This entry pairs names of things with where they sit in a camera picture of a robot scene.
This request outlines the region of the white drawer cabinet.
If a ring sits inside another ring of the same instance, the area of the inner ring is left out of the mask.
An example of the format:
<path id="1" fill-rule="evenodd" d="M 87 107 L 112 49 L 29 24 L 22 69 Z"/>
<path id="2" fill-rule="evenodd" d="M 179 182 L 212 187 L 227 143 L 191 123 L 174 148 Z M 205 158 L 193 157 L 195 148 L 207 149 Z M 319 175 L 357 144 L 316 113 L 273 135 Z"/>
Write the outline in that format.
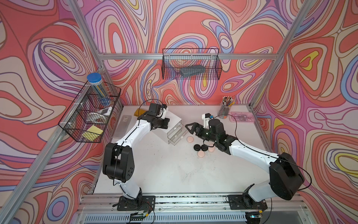
<path id="1" fill-rule="evenodd" d="M 163 140 L 165 143 L 169 144 L 168 143 L 168 132 L 171 131 L 177 124 L 179 124 L 179 123 L 182 124 L 182 119 L 172 112 L 167 112 L 166 118 L 170 119 L 169 124 L 168 124 L 168 129 L 159 129 L 158 128 L 156 130 L 153 130 L 153 132 L 161 140 Z"/>

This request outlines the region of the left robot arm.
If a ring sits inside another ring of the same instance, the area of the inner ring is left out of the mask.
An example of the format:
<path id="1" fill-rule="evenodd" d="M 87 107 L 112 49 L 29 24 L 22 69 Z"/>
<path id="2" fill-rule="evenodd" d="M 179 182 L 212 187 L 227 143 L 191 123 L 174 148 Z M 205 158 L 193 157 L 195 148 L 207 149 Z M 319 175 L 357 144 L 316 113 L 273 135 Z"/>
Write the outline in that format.
<path id="1" fill-rule="evenodd" d="M 142 189 L 133 181 L 135 162 L 133 150 L 152 130 L 168 129 L 170 119 L 152 115 L 141 115 L 134 127 L 116 143 L 105 146 L 102 173 L 119 185 L 123 195 L 114 206 L 118 211 L 134 211 L 144 206 L 151 206 L 143 199 Z"/>

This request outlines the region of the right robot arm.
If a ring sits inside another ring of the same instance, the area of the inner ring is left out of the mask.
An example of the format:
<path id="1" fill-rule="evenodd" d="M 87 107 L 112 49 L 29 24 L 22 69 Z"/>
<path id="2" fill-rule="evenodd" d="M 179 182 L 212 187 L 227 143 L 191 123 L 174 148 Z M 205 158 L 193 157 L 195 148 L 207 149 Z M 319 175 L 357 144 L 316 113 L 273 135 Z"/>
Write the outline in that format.
<path id="1" fill-rule="evenodd" d="M 204 141 L 211 141 L 220 151 L 242 158 L 269 174 L 269 179 L 248 186 L 241 195 L 241 203 L 247 209 L 252 209 L 256 203 L 266 199 L 279 197 L 291 200 L 304 183 L 300 167 L 287 153 L 270 153 L 239 140 L 237 136 L 226 133 L 219 119 L 207 119 L 205 125 L 197 122 L 186 124 L 190 134 Z"/>

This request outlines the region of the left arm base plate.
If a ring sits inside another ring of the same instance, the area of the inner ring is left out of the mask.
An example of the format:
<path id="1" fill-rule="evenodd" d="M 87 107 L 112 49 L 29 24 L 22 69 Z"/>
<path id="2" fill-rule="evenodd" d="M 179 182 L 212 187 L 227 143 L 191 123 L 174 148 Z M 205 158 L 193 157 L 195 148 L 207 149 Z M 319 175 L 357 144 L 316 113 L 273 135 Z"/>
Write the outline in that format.
<path id="1" fill-rule="evenodd" d="M 114 204 L 112 207 L 116 207 L 118 211 L 150 212 L 155 208 L 155 202 L 155 196 L 142 196 L 139 199 L 128 199 L 121 196 L 118 203 Z"/>

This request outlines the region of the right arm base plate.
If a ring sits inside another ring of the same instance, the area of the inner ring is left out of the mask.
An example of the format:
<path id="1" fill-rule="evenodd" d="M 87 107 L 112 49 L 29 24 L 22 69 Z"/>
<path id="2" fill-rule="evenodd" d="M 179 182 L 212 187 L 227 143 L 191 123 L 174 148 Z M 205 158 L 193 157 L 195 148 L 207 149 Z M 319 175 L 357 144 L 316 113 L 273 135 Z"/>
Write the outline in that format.
<path id="1" fill-rule="evenodd" d="M 268 208 L 266 202 L 256 202 L 249 196 L 228 195 L 227 200 L 231 210 L 255 210 L 264 211 Z"/>

